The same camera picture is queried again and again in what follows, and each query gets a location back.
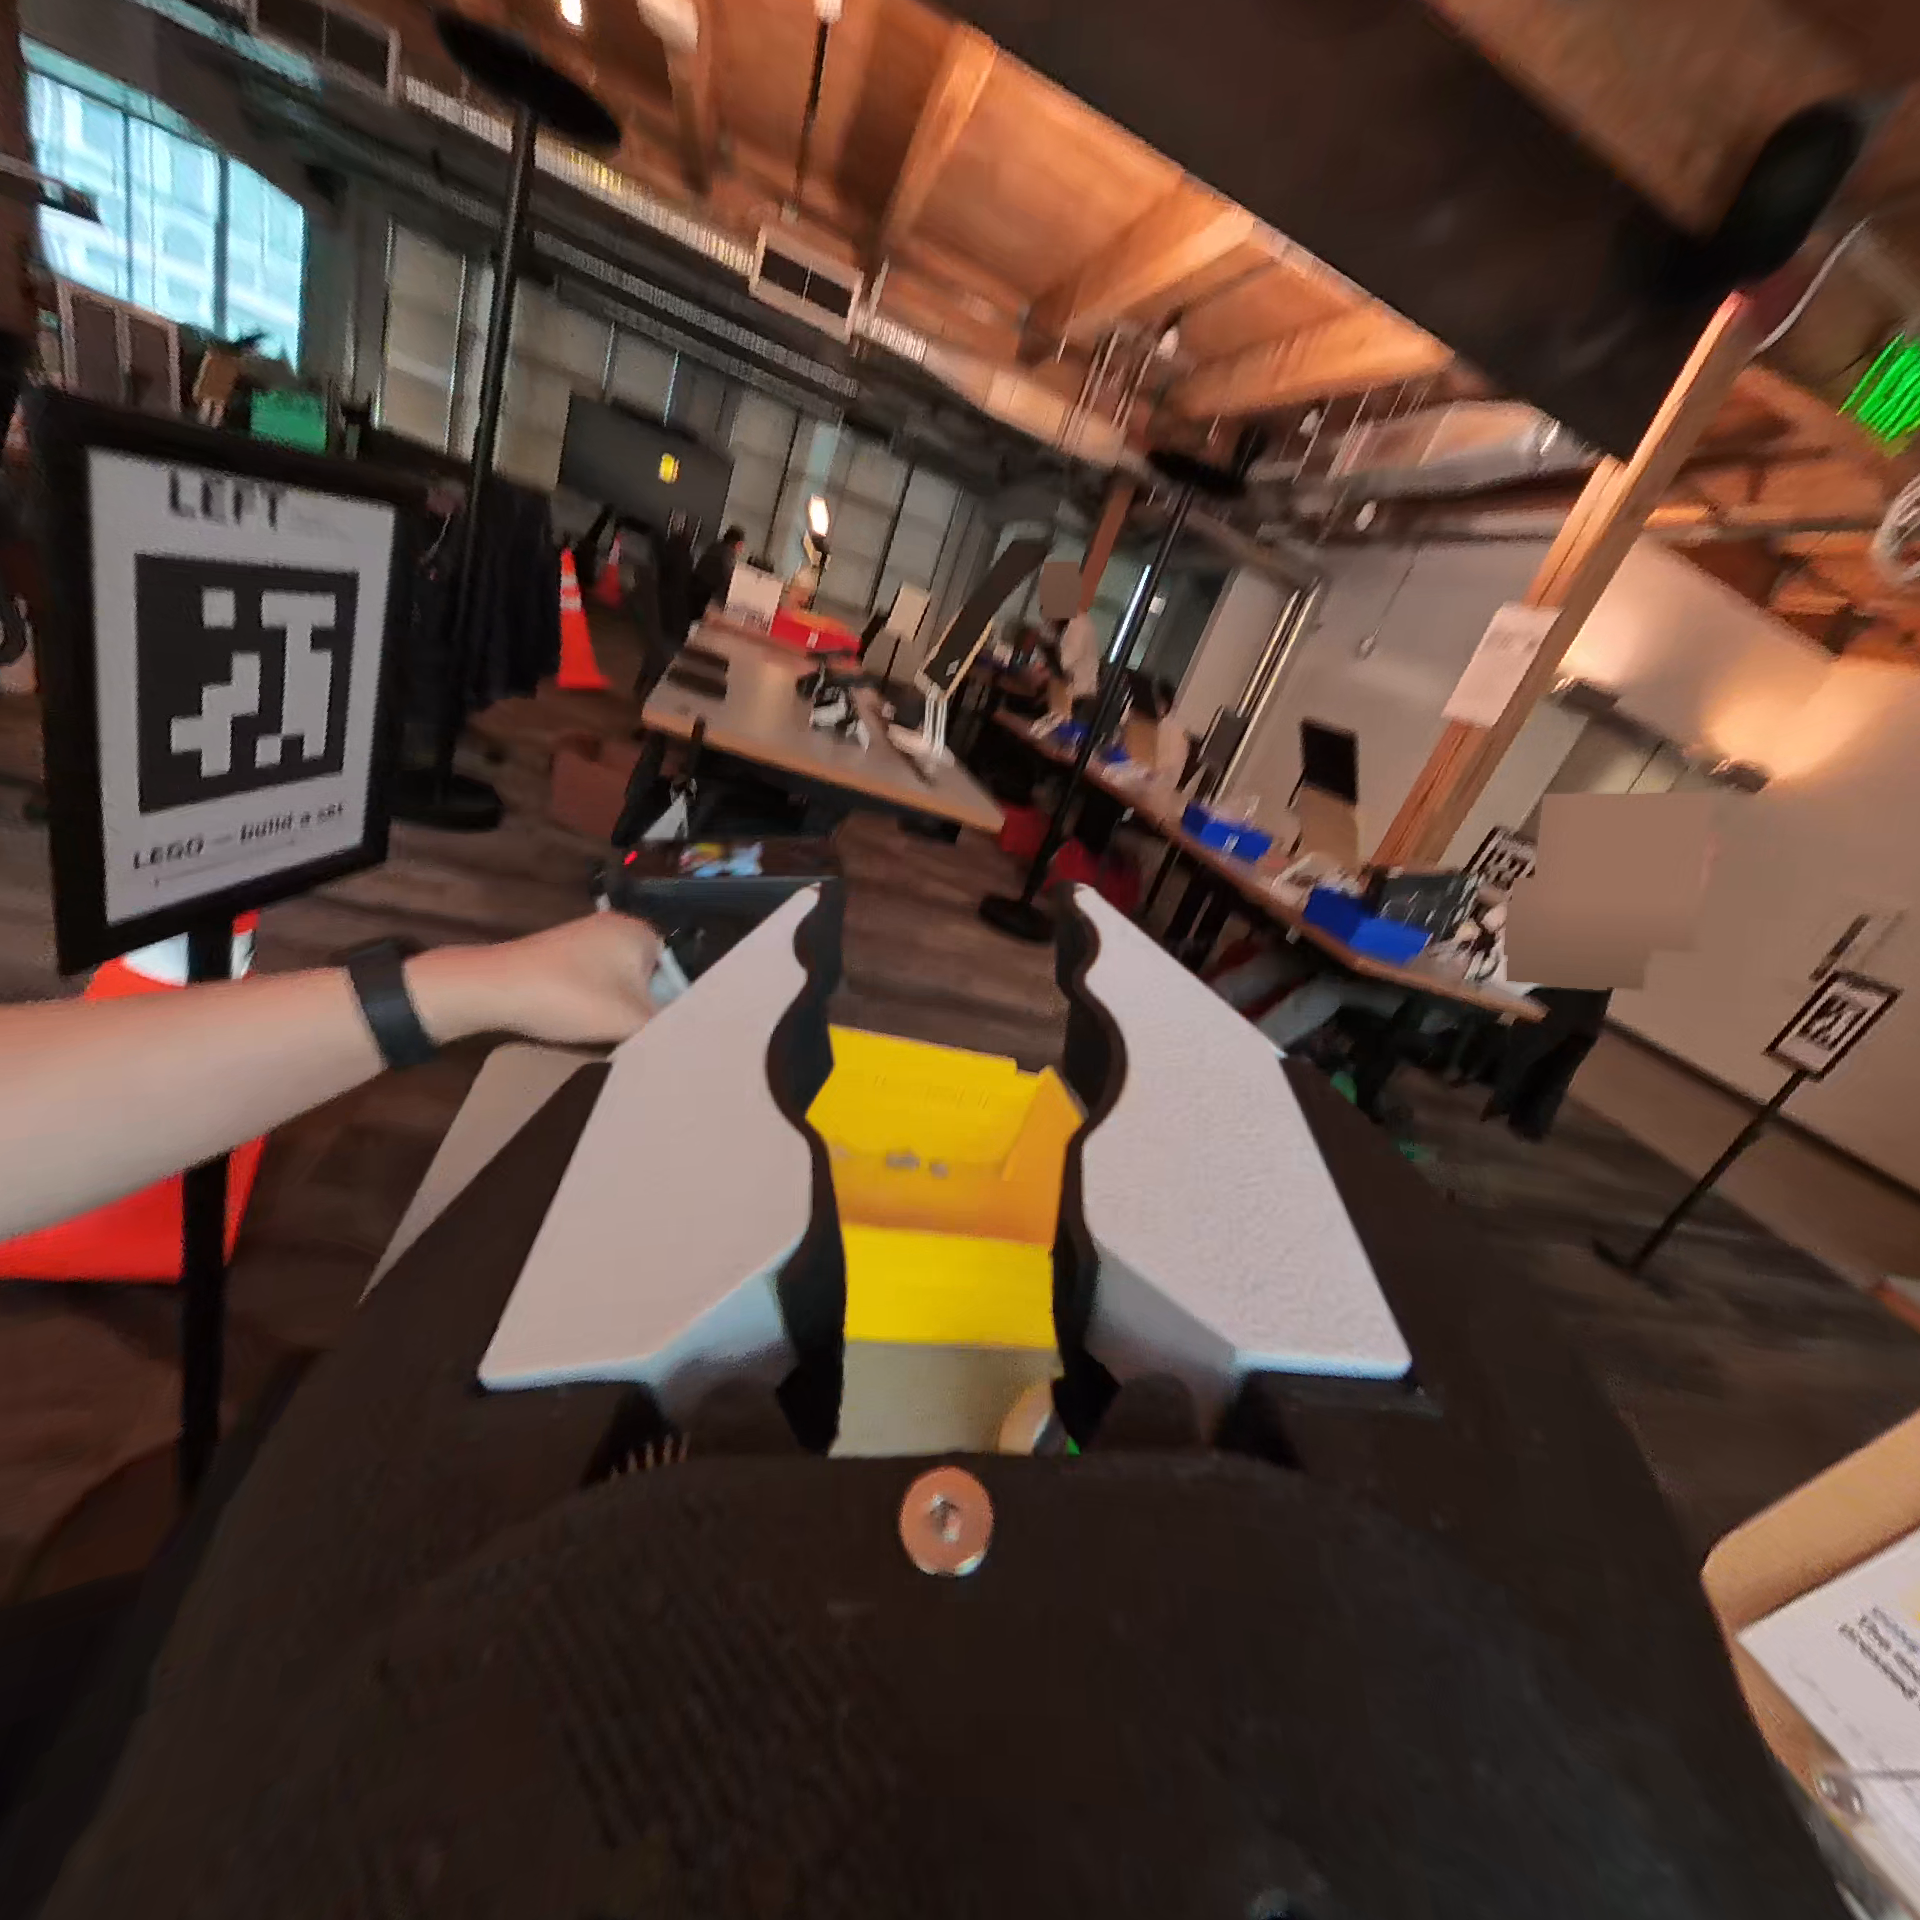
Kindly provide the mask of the tag sign on black stand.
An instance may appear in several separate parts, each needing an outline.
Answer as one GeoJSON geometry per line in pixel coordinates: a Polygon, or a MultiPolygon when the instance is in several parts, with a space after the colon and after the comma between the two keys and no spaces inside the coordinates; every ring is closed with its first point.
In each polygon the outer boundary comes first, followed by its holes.
{"type": "Polygon", "coordinates": [[[1606,1239],[1596,1239],[1596,1257],[1614,1272],[1642,1281],[1668,1241],[1715,1195],[1724,1178],[1784,1115],[1784,1110],[1798,1091],[1834,1076],[1840,1063],[1858,1050],[1862,1039],[1888,1015],[1899,998],[1902,990],[1851,969],[1828,969],[1822,974],[1807,999],[1764,1047],[1764,1056],[1780,1068],[1780,1081],[1771,1095],[1635,1246],[1623,1248],[1606,1239]]]}
{"type": "MultiPolygon", "coordinates": [[[[384,862],[407,511],[370,472],[36,386],[40,754],[54,961],[188,936],[384,862]]],[[[223,1439],[215,1174],[184,1174],[183,1500],[223,1439]]]]}

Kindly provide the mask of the long wooden edged table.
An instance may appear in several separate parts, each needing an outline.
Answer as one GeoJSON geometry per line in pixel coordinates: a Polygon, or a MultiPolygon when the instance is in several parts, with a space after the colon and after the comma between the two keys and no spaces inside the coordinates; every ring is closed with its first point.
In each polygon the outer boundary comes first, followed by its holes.
{"type": "Polygon", "coordinates": [[[1496,1025],[1546,1019],[1546,1008],[1523,990],[1470,982],[1430,954],[1396,964],[1342,943],[1331,928],[1310,921],[1306,884],[1285,882],[1270,857],[1240,859],[1190,835],[1184,828],[1187,794],[1136,762],[1109,762],[1100,753],[1078,760],[1040,722],[1007,711],[991,714],[991,729],[1044,776],[1059,777],[1056,809],[1026,859],[1016,898],[1044,898],[1053,857],[1078,826],[1086,795],[1100,795],[1140,824],[1159,846],[1159,867],[1140,892],[1136,924],[1190,972],[1204,969],[1230,924],[1240,921],[1287,947],[1308,947],[1319,963],[1357,982],[1443,1002],[1496,1025]]]}

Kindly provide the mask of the white black device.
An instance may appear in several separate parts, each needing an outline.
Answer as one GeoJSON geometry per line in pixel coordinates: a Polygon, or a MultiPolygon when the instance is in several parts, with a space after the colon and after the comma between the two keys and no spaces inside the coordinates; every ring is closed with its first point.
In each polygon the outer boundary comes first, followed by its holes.
{"type": "Polygon", "coordinates": [[[794,686],[818,735],[855,742],[861,750],[884,745],[932,779],[955,763],[948,742],[948,686],[928,672],[912,680],[875,680],[815,666],[794,686]]]}

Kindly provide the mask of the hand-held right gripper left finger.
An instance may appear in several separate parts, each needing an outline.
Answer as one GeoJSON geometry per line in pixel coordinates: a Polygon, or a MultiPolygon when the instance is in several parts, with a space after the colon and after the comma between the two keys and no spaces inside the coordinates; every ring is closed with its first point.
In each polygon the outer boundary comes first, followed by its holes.
{"type": "Polygon", "coordinates": [[[787,898],[610,1059],[477,1383],[644,1388],[672,1424],[767,1383],[836,1433],[847,1259],[808,1106],[832,1070],[834,880],[787,898]]]}

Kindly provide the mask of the printed instruction sheet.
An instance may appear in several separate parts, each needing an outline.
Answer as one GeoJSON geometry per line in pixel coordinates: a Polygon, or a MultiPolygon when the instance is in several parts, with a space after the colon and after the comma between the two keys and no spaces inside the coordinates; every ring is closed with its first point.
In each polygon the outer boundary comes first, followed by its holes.
{"type": "Polygon", "coordinates": [[[1819,1742],[1814,1795],[1916,1887],[1918,1536],[1789,1601],[1736,1644],[1819,1742]]]}

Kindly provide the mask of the wooden display board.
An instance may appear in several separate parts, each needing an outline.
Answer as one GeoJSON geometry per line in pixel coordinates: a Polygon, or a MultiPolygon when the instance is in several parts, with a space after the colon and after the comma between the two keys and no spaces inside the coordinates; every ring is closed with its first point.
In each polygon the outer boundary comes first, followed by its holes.
{"type": "Polygon", "coordinates": [[[1701,1570],[1746,1712],[1851,1915],[1918,1915],[1916,1842],[1871,1819],[1862,1798],[1879,1783],[1874,1770],[1850,1767],[1739,1639],[1885,1550],[1911,1546],[1916,1523],[1918,1417],[1909,1416],[1728,1532],[1701,1570]]]}

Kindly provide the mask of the white paper notice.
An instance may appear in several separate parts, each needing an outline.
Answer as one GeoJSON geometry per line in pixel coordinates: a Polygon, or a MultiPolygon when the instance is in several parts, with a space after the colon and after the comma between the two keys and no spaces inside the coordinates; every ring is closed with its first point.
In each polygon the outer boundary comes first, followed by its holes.
{"type": "Polygon", "coordinates": [[[1516,700],[1554,619],[1557,609],[1501,603],[1446,697],[1445,721],[1467,729],[1492,729],[1516,700]]]}

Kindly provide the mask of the orange traffic cone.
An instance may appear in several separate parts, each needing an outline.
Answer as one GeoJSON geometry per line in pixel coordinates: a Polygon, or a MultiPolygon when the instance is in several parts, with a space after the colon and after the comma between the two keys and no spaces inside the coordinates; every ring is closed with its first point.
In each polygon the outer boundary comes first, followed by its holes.
{"type": "Polygon", "coordinates": [[[612,681],[603,672],[592,648],[592,626],[571,551],[560,551],[560,666],[555,675],[560,691],[607,694],[612,681]]]}
{"type": "MultiPolygon", "coordinates": [[[[213,963],[213,983],[239,982],[251,974],[259,915],[246,912],[231,924],[226,961],[213,963]]],[[[79,995],[56,999],[5,999],[12,1004],[98,999],[118,1002],[175,992],[198,985],[197,943],[175,936],[157,944],[123,951],[91,972],[79,995]]],[[[219,1160],[215,1174],[215,1255],[226,1257],[245,1222],[251,1182],[264,1137],[248,1139],[219,1160]]],[[[157,1282],[179,1286],[183,1274],[184,1174],[130,1192],[91,1212],[70,1216],[36,1232],[5,1236],[5,1281],[56,1282],[157,1282]]]]}

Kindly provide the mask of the black tilted monitor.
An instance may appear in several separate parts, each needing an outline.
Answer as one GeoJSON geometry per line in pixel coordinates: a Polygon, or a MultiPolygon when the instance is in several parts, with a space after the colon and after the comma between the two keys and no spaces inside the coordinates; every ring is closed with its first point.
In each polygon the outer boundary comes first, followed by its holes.
{"type": "Polygon", "coordinates": [[[916,686],[924,694],[948,700],[960,680],[971,671],[980,646],[1004,603],[1019,595],[1050,556],[1050,538],[1021,538],[998,551],[997,560],[970,591],[965,603],[950,617],[943,636],[934,642],[919,668],[916,686]]]}

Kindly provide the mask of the long grey work table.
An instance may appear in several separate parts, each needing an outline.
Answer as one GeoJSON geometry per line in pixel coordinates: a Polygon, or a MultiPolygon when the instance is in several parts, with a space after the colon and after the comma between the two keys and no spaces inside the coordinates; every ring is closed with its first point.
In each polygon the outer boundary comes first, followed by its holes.
{"type": "Polygon", "coordinates": [[[830,819],[851,809],[887,809],[989,839],[998,835],[1004,815],[991,794],[950,760],[926,767],[903,753],[878,719],[872,697],[861,697],[867,744],[814,728],[797,681],[815,658],[722,623],[701,624],[693,648],[727,660],[724,691],[714,697],[660,680],[639,710],[646,742],[700,745],[701,762],[720,758],[750,767],[807,803],[824,806],[830,819]]]}

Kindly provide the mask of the brown cardboard box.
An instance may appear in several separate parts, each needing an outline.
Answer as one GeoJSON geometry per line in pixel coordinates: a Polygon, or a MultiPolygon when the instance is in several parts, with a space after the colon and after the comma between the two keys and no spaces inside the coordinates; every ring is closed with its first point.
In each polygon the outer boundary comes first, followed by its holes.
{"type": "Polygon", "coordinates": [[[548,762],[546,819],[566,832],[607,843],[638,762],[639,744],[628,737],[558,737],[548,762]]]}

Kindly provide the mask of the large window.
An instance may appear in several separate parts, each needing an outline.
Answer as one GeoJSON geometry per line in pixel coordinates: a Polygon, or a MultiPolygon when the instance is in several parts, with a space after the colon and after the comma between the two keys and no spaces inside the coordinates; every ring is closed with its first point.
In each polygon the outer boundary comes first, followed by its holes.
{"type": "Polygon", "coordinates": [[[43,214],[54,275],[299,369],[304,207],[155,96],[35,39],[21,55],[31,154],[98,210],[43,214]]]}

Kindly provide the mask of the wooden post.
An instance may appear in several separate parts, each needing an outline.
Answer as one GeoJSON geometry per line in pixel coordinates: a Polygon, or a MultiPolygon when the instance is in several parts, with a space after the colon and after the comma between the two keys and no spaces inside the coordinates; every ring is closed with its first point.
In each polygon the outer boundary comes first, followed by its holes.
{"type": "Polygon", "coordinates": [[[1547,614],[1523,671],[1488,722],[1446,721],[1371,856],[1375,867],[1436,870],[1452,849],[1554,683],[1573,641],[1757,353],[1757,307],[1749,292],[1728,296],[1701,331],[1632,455],[1596,466],[1523,596],[1524,609],[1547,614]]]}

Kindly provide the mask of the yellow plastic bin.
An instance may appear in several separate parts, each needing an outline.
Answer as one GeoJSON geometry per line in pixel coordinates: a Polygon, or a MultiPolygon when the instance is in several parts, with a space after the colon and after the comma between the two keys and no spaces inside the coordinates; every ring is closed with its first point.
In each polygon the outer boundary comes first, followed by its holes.
{"type": "Polygon", "coordinates": [[[1056,1070],[832,1025],[807,1110],[846,1252],[846,1338],[1056,1353],[1052,1248],[1084,1106],[1056,1070]]]}

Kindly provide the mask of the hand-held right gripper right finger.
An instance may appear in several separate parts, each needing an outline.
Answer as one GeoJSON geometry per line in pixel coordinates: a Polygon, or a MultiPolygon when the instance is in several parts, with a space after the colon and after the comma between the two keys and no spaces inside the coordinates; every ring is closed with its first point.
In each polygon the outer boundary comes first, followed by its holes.
{"type": "Polygon", "coordinates": [[[1078,1112],[1052,1244],[1059,1404],[1087,1446],[1173,1382],[1203,1439],[1258,1377],[1402,1391],[1413,1355],[1280,1052],[1096,889],[1052,892],[1078,1112]]]}

